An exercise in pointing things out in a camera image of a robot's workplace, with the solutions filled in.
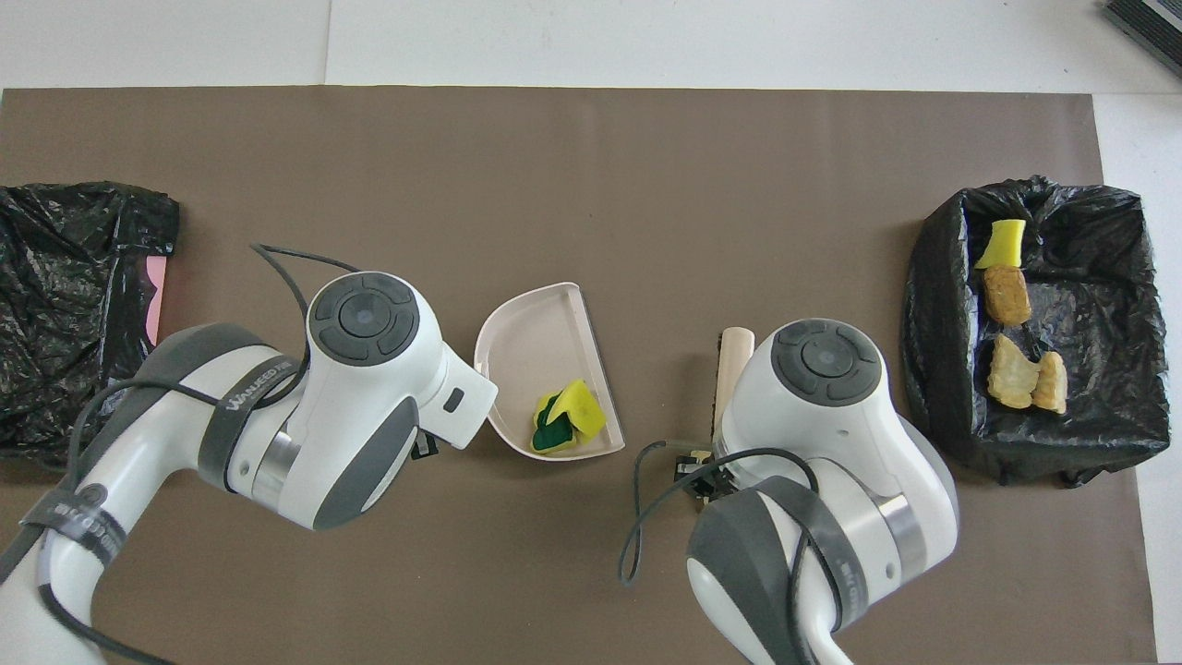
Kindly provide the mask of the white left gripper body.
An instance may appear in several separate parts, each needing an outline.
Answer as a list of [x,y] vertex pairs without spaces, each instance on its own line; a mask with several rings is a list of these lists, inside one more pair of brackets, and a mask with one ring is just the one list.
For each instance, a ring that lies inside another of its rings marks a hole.
[[467,449],[485,425],[496,395],[493,382],[444,344],[439,366],[418,392],[418,428],[454,449]]

